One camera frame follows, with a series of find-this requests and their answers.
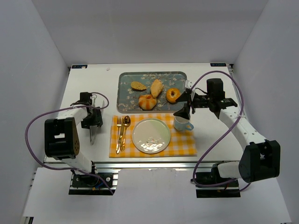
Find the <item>metal serving tongs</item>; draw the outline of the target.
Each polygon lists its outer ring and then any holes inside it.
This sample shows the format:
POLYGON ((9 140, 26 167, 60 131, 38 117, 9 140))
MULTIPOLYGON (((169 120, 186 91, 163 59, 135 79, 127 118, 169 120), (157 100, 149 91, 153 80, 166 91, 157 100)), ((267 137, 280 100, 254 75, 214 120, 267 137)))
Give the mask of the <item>metal serving tongs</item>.
POLYGON ((97 133, 98 130, 101 127, 97 127, 97 126, 90 126, 89 127, 89 131, 90 131, 90 144, 93 145, 96 141, 96 137, 97 137, 97 133))

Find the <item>brown seeded bread slice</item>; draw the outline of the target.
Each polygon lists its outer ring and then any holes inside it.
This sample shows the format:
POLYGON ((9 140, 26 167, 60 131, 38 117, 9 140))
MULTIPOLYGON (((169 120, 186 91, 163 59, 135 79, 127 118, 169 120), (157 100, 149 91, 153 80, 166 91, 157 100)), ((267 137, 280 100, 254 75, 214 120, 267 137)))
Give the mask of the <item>brown seeded bread slice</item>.
POLYGON ((131 82, 130 85, 131 85, 131 89, 134 90, 134 91, 145 91, 145 90, 147 90, 147 87, 145 85, 143 85, 142 83, 137 82, 137 81, 131 82))

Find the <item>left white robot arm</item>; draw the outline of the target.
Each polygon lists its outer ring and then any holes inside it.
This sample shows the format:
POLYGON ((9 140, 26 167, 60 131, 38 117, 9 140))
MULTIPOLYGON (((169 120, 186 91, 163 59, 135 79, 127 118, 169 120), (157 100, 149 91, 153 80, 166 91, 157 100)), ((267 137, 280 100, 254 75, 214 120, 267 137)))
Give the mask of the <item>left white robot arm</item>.
POLYGON ((97 129, 103 125, 101 108, 95 106, 93 93, 82 92, 71 108, 44 123, 44 149, 47 157, 62 161, 74 172, 95 174, 95 165, 80 151, 77 126, 88 129, 90 142, 95 142, 97 129))

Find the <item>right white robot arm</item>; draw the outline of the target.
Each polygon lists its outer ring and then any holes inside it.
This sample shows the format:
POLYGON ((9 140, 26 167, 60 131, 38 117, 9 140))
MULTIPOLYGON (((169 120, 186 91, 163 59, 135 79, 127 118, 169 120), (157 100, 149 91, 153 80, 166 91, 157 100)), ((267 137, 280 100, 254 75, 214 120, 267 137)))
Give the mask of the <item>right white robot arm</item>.
POLYGON ((215 164, 212 176, 215 183, 228 179, 243 179, 246 183, 278 177, 280 173, 280 145, 275 140, 267 140, 245 117, 232 98, 227 98, 220 78, 207 82, 207 93, 198 95, 192 90, 192 82, 185 82, 185 90, 176 99, 184 107, 175 112, 176 118, 189 119, 197 108, 208 108, 224 123, 242 147, 240 161, 215 164))

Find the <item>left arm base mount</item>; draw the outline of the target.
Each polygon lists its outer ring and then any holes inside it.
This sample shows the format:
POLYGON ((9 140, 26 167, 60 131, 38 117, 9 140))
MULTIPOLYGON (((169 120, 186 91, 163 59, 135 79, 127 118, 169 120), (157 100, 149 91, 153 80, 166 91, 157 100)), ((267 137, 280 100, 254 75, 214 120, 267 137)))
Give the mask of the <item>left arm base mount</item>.
MULTIPOLYGON (((97 171, 97 175, 115 192, 118 181, 118 170, 98 169, 97 171)), ((89 175, 76 174, 72 171, 69 195, 111 196, 112 194, 101 179, 89 175)))

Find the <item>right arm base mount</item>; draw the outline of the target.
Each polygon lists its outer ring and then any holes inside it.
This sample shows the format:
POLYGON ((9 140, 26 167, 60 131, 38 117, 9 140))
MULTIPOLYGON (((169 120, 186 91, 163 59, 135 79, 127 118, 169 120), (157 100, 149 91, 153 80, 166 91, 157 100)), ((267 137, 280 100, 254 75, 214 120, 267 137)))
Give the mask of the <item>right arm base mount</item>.
POLYGON ((195 185, 197 198, 239 198, 239 182, 234 180, 228 182, 230 178, 220 177, 217 164, 214 164, 210 171, 197 169, 195 181, 204 187, 195 185))

